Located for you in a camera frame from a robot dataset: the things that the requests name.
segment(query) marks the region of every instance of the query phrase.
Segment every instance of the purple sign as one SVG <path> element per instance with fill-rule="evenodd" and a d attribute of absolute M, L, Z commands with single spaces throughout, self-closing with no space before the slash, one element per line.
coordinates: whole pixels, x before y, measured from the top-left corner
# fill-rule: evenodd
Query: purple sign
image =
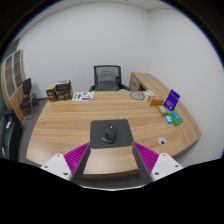
<path fill-rule="evenodd" d="M 180 95 L 171 89 L 169 96 L 165 100 L 163 106 L 166 107 L 169 111 L 172 111 L 176 107 L 179 98 Z"/>

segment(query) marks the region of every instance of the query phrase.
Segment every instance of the cabinet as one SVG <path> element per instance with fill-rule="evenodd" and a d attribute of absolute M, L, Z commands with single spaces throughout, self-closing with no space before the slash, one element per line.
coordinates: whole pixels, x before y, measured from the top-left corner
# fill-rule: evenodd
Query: cabinet
<path fill-rule="evenodd" d="M 23 92 L 22 83 L 25 80 L 22 58 L 23 52 L 18 50 L 5 59 L 1 68 L 2 94 L 6 107 L 13 108 L 20 121 L 23 119 L 23 113 L 19 107 L 20 96 Z"/>
<path fill-rule="evenodd" d="M 129 89 L 131 89 L 131 91 L 145 91 L 145 88 L 142 86 L 141 82 L 134 75 L 134 73 L 131 73 Z"/>

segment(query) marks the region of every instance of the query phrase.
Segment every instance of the curved desk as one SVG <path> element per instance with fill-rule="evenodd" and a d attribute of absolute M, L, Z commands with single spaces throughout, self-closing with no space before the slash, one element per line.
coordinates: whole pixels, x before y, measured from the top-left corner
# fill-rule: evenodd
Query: curved desk
<path fill-rule="evenodd" d="M 170 90 L 154 76 L 132 73 L 141 88 L 167 98 Z M 183 151 L 201 136 L 196 122 L 179 101 L 175 110 L 183 118 L 177 126 L 167 124 L 154 106 L 135 101 L 130 92 L 95 92 L 92 101 L 47 102 L 34 127 L 27 159 L 43 165 L 56 153 L 66 154 L 80 145 L 90 142 L 90 125 L 93 120 L 127 119 L 134 141 L 156 153 L 170 156 Z M 166 138 L 160 145 L 158 138 Z M 138 172 L 132 154 L 132 146 L 91 149 L 83 178 L 117 177 Z"/>

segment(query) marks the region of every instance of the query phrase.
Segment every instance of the mouse pad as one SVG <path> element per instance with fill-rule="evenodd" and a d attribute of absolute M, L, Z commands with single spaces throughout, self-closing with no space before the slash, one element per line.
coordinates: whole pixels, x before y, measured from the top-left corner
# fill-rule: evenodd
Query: mouse pad
<path fill-rule="evenodd" d="M 102 137 L 105 136 L 107 125 L 116 128 L 116 141 L 114 143 L 105 142 Z M 115 148 L 131 146 L 133 137 L 128 120 L 100 120 L 92 121 L 90 129 L 90 147 L 92 149 Z"/>

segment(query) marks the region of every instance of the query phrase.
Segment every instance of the black office chair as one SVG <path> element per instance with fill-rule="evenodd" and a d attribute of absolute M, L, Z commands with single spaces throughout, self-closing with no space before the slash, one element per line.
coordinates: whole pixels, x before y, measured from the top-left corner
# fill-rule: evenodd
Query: black office chair
<path fill-rule="evenodd" d="M 97 65 L 94 66 L 94 85 L 90 87 L 91 91 L 119 91 L 126 89 L 127 86 L 121 84 L 121 66 L 117 65 Z"/>
<path fill-rule="evenodd" d="M 13 161 L 19 160 L 19 144 L 23 126 L 14 110 L 4 111 L 0 121 L 0 158 Z"/>
<path fill-rule="evenodd" d="M 24 117 L 25 120 L 33 119 L 33 104 L 39 104 L 36 94 L 32 92 L 32 83 L 31 78 L 26 79 L 23 81 L 23 94 L 21 95 L 22 103 L 20 104 L 20 108 L 25 109 L 26 107 L 30 106 L 32 111 L 32 116 L 30 118 Z"/>

